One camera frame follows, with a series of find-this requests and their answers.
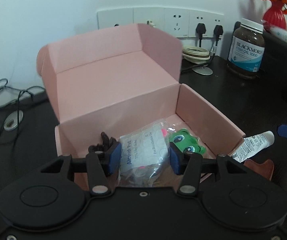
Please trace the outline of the white cream tube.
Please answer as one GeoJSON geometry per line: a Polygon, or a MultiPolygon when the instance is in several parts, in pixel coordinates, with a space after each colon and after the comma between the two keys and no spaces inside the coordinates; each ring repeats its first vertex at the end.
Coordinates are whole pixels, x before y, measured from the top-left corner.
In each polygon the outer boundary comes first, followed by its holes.
{"type": "Polygon", "coordinates": [[[232,158],[239,163],[242,163],[259,153],[261,150],[273,145],[274,141],[275,136],[272,131],[244,138],[243,143],[233,153],[232,158]]]}

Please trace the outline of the black power plug right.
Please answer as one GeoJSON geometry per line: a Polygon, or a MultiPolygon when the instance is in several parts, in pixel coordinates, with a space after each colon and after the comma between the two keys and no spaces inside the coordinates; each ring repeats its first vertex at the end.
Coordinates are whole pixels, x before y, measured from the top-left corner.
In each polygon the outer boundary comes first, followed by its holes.
{"type": "Polygon", "coordinates": [[[223,35],[223,26],[222,25],[216,25],[214,28],[214,37],[215,37],[215,45],[218,45],[218,41],[220,39],[220,36],[223,35]]]}

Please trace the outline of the white wall socket strip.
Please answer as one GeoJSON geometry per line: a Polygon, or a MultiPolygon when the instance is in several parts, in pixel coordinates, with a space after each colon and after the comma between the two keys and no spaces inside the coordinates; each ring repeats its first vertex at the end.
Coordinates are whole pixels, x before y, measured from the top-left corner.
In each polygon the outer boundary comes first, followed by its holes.
{"type": "Polygon", "coordinates": [[[224,15],[214,12],[166,8],[134,7],[100,10],[97,12],[98,28],[108,28],[132,23],[148,24],[177,38],[195,38],[197,25],[205,25],[204,38],[212,38],[216,25],[224,26],[224,15]]]}

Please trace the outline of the black power plug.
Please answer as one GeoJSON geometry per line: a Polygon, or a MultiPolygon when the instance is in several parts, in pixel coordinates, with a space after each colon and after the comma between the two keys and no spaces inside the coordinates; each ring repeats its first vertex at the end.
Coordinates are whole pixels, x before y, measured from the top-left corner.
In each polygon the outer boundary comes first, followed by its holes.
{"type": "Polygon", "coordinates": [[[214,37],[215,37],[215,45],[218,45],[218,41],[220,39],[220,36],[223,35],[223,26],[222,25],[216,25],[214,28],[214,37]]]}
{"type": "Polygon", "coordinates": [[[199,47],[202,47],[202,40],[203,40],[203,35],[206,33],[206,27],[204,23],[199,23],[196,27],[196,36],[199,40],[199,47]]]}

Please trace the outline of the clear bag alcohol pads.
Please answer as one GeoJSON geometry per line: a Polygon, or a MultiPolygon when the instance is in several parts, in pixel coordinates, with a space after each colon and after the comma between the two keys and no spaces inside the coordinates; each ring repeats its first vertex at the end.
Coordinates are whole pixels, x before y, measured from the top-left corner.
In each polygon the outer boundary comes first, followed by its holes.
{"type": "Polygon", "coordinates": [[[158,184],[158,178],[169,164],[169,127],[165,119],[159,119],[120,137],[120,186],[153,187],[158,184]]]}

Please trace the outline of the black hair clip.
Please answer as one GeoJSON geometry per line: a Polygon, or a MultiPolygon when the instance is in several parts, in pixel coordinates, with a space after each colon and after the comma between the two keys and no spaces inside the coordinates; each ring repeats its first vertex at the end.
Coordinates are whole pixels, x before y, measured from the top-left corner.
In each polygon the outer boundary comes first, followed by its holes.
{"type": "Polygon", "coordinates": [[[117,142],[114,137],[108,137],[105,132],[101,133],[102,143],[97,145],[90,145],[88,147],[88,152],[107,152],[111,148],[111,146],[117,142]]]}

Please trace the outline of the black storage box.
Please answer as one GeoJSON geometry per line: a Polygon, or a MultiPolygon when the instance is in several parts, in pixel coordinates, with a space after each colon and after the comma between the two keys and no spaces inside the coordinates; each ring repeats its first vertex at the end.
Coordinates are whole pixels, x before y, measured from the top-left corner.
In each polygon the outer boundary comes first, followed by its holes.
{"type": "Polygon", "coordinates": [[[287,43],[268,32],[263,33],[265,52],[263,54],[259,75],[287,83],[287,43]]]}

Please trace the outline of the red vase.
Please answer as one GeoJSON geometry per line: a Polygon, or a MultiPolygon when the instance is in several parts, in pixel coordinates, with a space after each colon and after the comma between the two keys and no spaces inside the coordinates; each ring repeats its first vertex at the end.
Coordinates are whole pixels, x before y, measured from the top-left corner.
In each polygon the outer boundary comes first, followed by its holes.
{"type": "Polygon", "coordinates": [[[271,7],[263,15],[263,26],[266,31],[269,31],[271,27],[278,27],[286,29],[286,19],[282,7],[284,4],[281,1],[272,2],[271,7]]]}

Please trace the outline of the metal desk grommet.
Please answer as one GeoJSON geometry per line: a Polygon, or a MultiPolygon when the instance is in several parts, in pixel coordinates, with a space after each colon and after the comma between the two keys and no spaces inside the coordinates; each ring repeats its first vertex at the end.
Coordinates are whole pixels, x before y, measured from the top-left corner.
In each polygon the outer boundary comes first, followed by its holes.
{"type": "Polygon", "coordinates": [[[9,116],[7,116],[3,123],[4,130],[7,132],[15,130],[22,122],[23,117],[24,114],[22,110],[12,112],[9,116]]]}

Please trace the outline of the round metal stand base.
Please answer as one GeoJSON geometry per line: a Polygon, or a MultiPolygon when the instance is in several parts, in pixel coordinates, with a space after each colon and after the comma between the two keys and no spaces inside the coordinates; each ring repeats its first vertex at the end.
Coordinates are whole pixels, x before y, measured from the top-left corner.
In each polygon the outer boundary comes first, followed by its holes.
{"type": "Polygon", "coordinates": [[[210,76],[213,74],[213,71],[211,68],[207,67],[207,66],[200,66],[200,67],[194,67],[192,68],[192,70],[200,75],[204,75],[204,76],[210,76]]]}

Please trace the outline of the black power plug left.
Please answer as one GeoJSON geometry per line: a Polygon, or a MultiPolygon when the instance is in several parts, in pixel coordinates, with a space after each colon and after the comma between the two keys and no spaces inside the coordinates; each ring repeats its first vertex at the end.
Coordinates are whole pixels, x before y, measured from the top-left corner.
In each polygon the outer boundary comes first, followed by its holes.
{"type": "Polygon", "coordinates": [[[203,35],[206,33],[206,27],[204,23],[199,23],[196,27],[196,36],[199,40],[199,47],[202,47],[202,40],[203,40],[203,35]]]}

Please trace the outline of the brown fish oil bottle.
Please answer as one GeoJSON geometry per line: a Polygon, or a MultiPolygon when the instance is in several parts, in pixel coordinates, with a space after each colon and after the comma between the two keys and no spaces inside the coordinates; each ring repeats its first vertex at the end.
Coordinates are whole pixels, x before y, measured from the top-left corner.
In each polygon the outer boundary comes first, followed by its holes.
{"type": "Polygon", "coordinates": [[[263,25],[243,18],[233,32],[228,67],[240,76],[253,78],[259,71],[264,51],[263,25]]]}

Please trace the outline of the pink cardboard box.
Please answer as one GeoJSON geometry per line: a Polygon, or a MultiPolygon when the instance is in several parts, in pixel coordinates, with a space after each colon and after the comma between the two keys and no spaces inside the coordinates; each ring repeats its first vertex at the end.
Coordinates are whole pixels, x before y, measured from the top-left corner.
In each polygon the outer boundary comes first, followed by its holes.
{"type": "Polygon", "coordinates": [[[145,24],[92,31],[39,50],[37,71],[59,121],[58,155],[83,158],[102,132],[115,138],[160,121],[187,128],[207,158],[232,154],[245,136],[179,82],[182,43],[145,24]]]}

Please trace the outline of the green frog toy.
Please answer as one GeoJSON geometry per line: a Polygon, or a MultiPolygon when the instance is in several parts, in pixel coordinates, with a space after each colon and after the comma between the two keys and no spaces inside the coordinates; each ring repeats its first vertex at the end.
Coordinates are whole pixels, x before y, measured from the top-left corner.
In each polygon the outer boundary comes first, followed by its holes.
{"type": "Polygon", "coordinates": [[[203,155],[206,148],[200,145],[198,141],[199,138],[191,135],[186,128],[182,128],[170,136],[170,142],[173,142],[181,152],[194,152],[203,155]]]}

